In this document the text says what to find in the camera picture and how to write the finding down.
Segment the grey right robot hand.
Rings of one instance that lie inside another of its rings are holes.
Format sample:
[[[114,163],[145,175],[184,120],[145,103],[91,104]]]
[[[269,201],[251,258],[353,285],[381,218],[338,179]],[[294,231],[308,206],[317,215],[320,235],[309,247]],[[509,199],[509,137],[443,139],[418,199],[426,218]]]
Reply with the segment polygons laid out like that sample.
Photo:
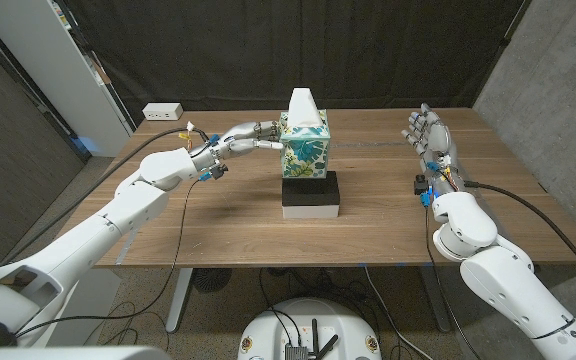
[[[408,129],[401,131],[404,139],[420,158],[422,174],[438,195],[464,192],[459,176],[458,152],[450,130],[427,103],[408,118]]]

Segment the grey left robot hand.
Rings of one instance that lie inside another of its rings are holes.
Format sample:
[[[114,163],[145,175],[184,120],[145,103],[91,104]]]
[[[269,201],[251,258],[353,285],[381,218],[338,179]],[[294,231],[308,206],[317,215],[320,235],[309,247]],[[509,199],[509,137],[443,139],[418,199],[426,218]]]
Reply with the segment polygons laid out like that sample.
[[[221,160],[239,157],[255,149],[282,150],[277,121],[245,122],[226,131],[219,139],[210,140],[190,152],[198,171],[206,170]]]

